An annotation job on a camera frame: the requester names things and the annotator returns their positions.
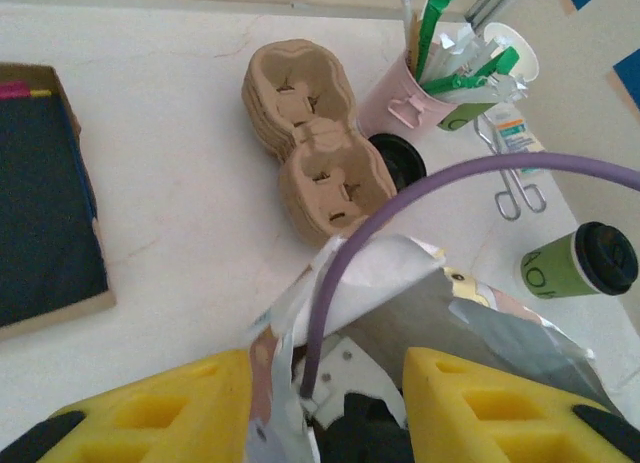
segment black cup lid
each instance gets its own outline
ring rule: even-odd
[[[613,226],[592,221],[576,232],[576,254],[587,278],[602,293],[621,295],[638,278],[638,258],[629,240]]]
[[[380,133],[369,138],[369,141],[382,156],[396,190],[403,190],[427,176],[420,153],[404,138]]]

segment white table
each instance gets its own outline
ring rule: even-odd
[[[233,347],[306,266],[276,192],[277,162],[240,100],[261,45],[304,37],[332,50],[362,98],[402,46],[401,23],[196,11],[0,4],[0,61],[51,64],[82,125],[117,306],[0,343],[0,447],[59,407]],[[487,153],[471,128],[434,131],[433,172]],[[518,293],[526,251],[575,229],[548,174],[543,215],[508,223],[497,174],[416,203],[385,231],[447,249],[449,264],[524,296],[591,347],[613,399],[640,422],[640,341],[616,299],[537,302]]]

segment metal scissors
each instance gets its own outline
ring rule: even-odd
[[[493,125],[486,117],[486,115],[482,114],[480,115],[480,117],[473,120],[473,128],[476,131],[476,134],[482,139],[482,141],[487,144],[489,150],[491,150],[491,153],[493,153],[494,155],[501,154],[500,148],[495,141],[495,129],[493,129],[493,135],[491,138],[482,133],[482,131],[480,130],[481,117],[490,128],[493,128]],[[500,215],[505,220],[516,221],[518,218],[520,218],[520,215],[522,215],[522,208],[520,207],[520,204],[518,203],[518,200],[516,199],[516,196],[511,189],[511,182],[509,181],[509,177],[511,177],[511,180],[513,180],[513,183],[516,186],[516,190],[524,200],[527,207],[532,212],[542,213],[547,209],[547,200],[538,185],[536,185],[535,183],[523,185],[522,181],[520,181],[518,173],[516,173],[516,170],[513,169],[500,171],[500,176],[502,177],[502,181],[504,182],[505,190],[497,192],[494,195],[494,199],[496,201],[496,206],[498,207]],[[509,208],[503,203],[505,198],[511,200],[510,206],[512,207],[512,211],[509,211]]]

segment stacked cup carriers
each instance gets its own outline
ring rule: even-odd
[[[325,48],[306,40],[260,48],[242,99],[258,137],[282,163],[280,195],[309,244],[350,236],[396,194],[382,157],[352,126],[353,92]]]
[[[386,133],[415,145],[456,108],[425,93],[403,54],[358,108],[358,128],[367,138]]]

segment purple cable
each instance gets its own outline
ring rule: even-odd
[[[336,252],[311,308],[309,334],[307,336],[307,358],[304,377],[300,386],[300,396],[302,398],[311,398],[313,395],[318,376],[318,366],[320,365],[320,349],[324,339],[324,326],[333,294],[347,266],[369,237],[382,228],[396,213],[405,209],[418,198],[449,183],[490,171],[519,168],[543,168],[579,173],[640,191],[640,172],[638,171],[592,158],[547,152],[487,156],[469,160],[440,170],[408,186],[387,201],[376,213],[367,218],[360,228]]]

